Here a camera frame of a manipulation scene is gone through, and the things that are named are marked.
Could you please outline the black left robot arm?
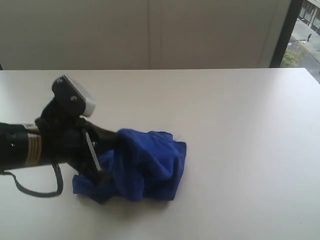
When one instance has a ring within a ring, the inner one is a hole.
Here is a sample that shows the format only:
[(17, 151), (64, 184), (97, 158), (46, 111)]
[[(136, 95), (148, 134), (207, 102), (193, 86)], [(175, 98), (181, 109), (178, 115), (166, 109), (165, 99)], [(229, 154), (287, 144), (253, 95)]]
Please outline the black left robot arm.
[(115, 132), (70, 115), (52, 99), (30, 126), (1, 123), (0, 169), (67, 163), (99, 186), (112, 177), (97, 159), (114, 149), (117, 142)]

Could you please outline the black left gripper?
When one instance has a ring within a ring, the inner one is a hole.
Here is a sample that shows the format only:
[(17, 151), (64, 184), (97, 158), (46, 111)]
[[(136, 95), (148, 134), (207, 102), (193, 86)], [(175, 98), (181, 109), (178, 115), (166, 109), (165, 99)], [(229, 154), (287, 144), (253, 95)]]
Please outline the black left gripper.
[(117, 134), (87, 121), (84, 100), (52, 99), (35, 120), (48, 152), (65, 160), (94, 186), (109, 184), (113, 177), (100, 170), (98, 157), (119, 143)]

